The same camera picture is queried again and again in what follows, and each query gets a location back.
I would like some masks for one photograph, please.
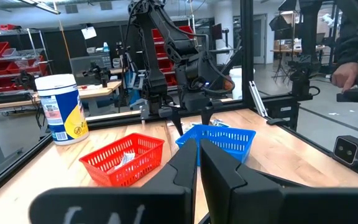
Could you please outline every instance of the black metal frame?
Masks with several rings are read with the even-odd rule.
[[[254,80],[254,71],[253,71],[253,35],[252,32],[248,32],[252,30],[253,27],[253,1],[249,0],[241,0],[241,21],[242,21],[242,43],[243,43],[243,58],[242,58],[242,92],[243,92],[243,100],[236,100],[223,103],[223,106],[218,109],[214,109],[214,112],[223,112],[223,111],[231,111],[231,110],[240,110],[245,108],[254,108],[254,102],[252,100],[252,96],[250,94],[250,90],[248,88],[249,81]],[[307,100],[307,99],[300,99],[296,98],[291,95],[277,95],[277,96],[268,96],[262,98],[266,108],[279,108],[286,106],[288,104],[295,105],[298,101]],[[197,115],[196,112],[188,112],[188,111],[181,111],[181,117],[187,116],[194,116]],[[164,121],[165,118],[159,117],[151,117],[147,122],[154,122],[154,121]],[[123,126],[123,125],[130,125],[130,124],[140,124],[141,118],[138,114],[127,115],[127,116],[118,116],[115,118],[105,118],[105,119],[98,119],[94,121],[89,121],[88,126],[89,130],[96,130],[96,129],[103,129],[103,128],[112,128],[116,126]],[[310,141],[309,139],[305,138],[304,136],[296,133],[293,129],[288,127],[281,126],[284,130],[288,131],[295,137],[301,139],[307,144],[310,144],[320,152],[324,153],[325,155],[331,156],[331,152],[326,150],[325,148],[319,146],[318,144]],[[37,145],[35,145],[32,149],[23,153],[23,156],[18,158],[12,164],[10,164],[7,169],[3,170],[0,173],[0,188],[15,174],[17,174],[26,164],[28,164],[37,154],[42,152],[48,144],[52,142],[52,136],[49,134],[45,136]],[[353,171],[358,173],[358,168],[352,168]]]

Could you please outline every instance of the sleeve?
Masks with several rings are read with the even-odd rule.
[[[338,66],[348,62],[358,63],[358,35],[353,23],[342,15],[341,30],[336,44],[336,55]]]

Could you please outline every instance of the person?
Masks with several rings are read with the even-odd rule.
[[[342,92],[352,88],[358,77],[358,35],[356,33],[356,27],[349,19],[346,19],[346,15],[343,15],[336,52],[339,66],[332,78],[332,83],[342,88]]]

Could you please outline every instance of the floor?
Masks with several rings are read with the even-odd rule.
[[[288,80],[279,78],[275,81],[272,78],[275,67],[273,64],[255,66],[254,79],[262,96],[287,93],[291,89]],[[321,93],[312,101],[301,102],[298,132],[329,150],[339,135],[358,138],[358,103],[336,103],[336,93],[341,90],[325,78],[314,78],[311,85],[320,88]],[[5,156],[18,149],[30,149],[38,138],[35,114],[12,114],[8,117],[0,114],[0,145]]]

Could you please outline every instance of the wall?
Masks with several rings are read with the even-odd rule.
[[[99,3],[94,6],[77,4],[78,13],[66,14],[64,6],[58,6],[60,15],[43,11],[34,7],[11,9],[12,12],[0,11],[0,24],[17,24],[25,28],[46,28],[58,27],[59,19],[64,26],[85,24],[92,22],[127,21],[129,1],[113,1],[112,10],[101,11]],[[202,2],[193,1],[193,9],[196,9]],[[190,5],[185,1],[167,1],[165,10],[170,16],[184,16],[190,13]],[[203,4],[195,13],[195,17],[213,17],[212,10],[208,4]]]
[[[266,27],[266,63],[273,63],[273,46],[274,46],[274,32],[269,27],[269,22],[275,17],[278,12],[278,7],[281,1],[270,0],[265,3],[254,1],[254,15],[266,14],[267,27]],[[233,15],[240,16],[241,7],[240,0],[233,0]]]

